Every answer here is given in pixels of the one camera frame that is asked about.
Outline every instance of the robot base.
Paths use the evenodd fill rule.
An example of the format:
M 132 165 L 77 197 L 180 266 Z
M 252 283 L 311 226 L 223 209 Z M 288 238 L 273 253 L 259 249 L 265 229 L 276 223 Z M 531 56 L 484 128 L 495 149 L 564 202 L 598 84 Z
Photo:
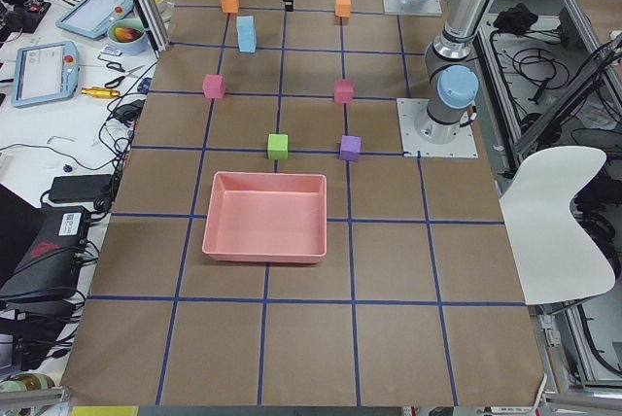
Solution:
M 440 156 L 448 158 L 477 158 L 477 148 L 470 126 L 459 127 L 456 137 L 447 144 L 435 144 L 425 139 L 415 129 L 415 121 L 422 113 L 426 113 L 429 100 L 399 98 L 399 131 L 401 147 L 405 156 Z
M 443 11 L 439 0 L 412 0 L 408 4 L 399 0 L 382 0 L 387 15 L 439 17 Z

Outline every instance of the yellow screwdriver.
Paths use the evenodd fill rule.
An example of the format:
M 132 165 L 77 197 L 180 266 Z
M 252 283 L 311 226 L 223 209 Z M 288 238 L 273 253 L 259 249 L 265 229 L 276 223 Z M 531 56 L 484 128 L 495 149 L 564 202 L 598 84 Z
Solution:
M 121 95 L 118 90 L 104 87 L 82 87 L 82 93 L 96 98 L 113 98 Z

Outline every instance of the pink plastic bin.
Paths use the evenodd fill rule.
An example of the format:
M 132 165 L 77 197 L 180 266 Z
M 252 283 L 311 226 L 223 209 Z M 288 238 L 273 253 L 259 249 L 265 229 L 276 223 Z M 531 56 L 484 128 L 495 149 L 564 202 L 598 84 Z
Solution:
M 203 252 L 215 260 L 318 263 L 327 253 L 326 176 L 216 173 Z

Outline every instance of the white chair seat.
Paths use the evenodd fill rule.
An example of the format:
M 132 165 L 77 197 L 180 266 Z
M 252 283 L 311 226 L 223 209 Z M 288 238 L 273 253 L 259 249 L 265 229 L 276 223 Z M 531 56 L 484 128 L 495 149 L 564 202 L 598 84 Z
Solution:
M 567 146 L 525 159 L 501 209 L 527 304 L 600 295 L 615 282 L 609 262 L 570 212 L 605 163 L 599 149 Z

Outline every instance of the toy fruit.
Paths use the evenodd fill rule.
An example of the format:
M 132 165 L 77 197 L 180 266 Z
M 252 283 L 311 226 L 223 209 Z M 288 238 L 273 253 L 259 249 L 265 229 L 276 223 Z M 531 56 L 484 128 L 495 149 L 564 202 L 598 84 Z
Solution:
M 115 37 L 122 44 L 140 39 L 143 33 L 131 27 L 115 27 Z

